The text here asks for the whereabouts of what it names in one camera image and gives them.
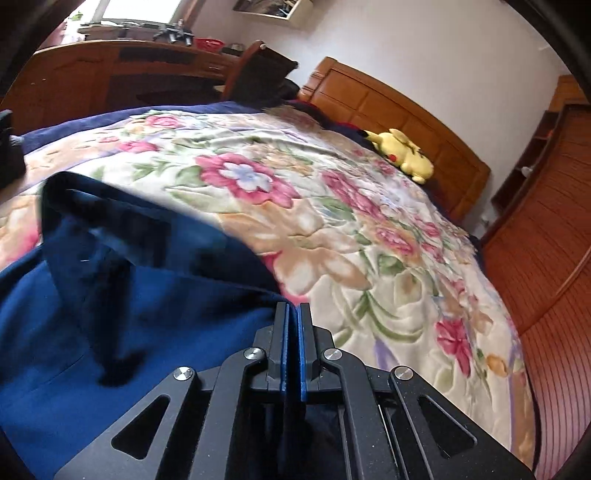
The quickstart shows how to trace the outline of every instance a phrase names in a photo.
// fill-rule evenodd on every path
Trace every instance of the triangular cutout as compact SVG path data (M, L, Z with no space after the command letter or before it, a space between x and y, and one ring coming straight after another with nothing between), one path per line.
M113 448L138 460L146 458L169 403L166 395L156 398L111 440Z
M474 447L476 439L430 398L422 395L418 404L442 457L451 458Z

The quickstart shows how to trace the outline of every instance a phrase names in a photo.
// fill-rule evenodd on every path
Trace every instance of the wooden wardrobe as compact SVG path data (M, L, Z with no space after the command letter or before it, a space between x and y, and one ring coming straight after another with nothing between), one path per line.
M533 173L483 242L540 406L537 478L551 478L591 421L591 107L564 107Z

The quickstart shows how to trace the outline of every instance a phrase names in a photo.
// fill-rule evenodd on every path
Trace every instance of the wooden chair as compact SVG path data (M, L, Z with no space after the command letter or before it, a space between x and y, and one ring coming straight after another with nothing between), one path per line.
M257 40L232 67L224 85L222 102L255 103L271 100L279 87L294 69L296 61L290 60Z

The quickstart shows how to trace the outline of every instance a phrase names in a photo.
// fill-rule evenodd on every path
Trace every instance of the window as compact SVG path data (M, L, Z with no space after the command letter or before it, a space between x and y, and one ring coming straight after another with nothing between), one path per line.
M86 0L75 14L83 23L134 22L173 24L182 18L190 0Z

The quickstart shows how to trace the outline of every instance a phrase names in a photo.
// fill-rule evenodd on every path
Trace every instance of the silver screw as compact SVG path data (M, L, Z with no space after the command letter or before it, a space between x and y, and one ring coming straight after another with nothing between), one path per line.
M244 356L249 360L260 360L264 358L265 351L257 346L252 346L244 350Z
M191 370L190 367L178 367L173 372L173 377L175 379L179 380L180 382L188 380L192 376L193 376L193 370Z
M394 375L396 375L396 378L399 380L410 380L414 374L409 367L401 365L400 367L396 367L394 369Z
M324 358L327 360L338 360L343 356L343 352L341 352L338 348L327 348L324 351Z

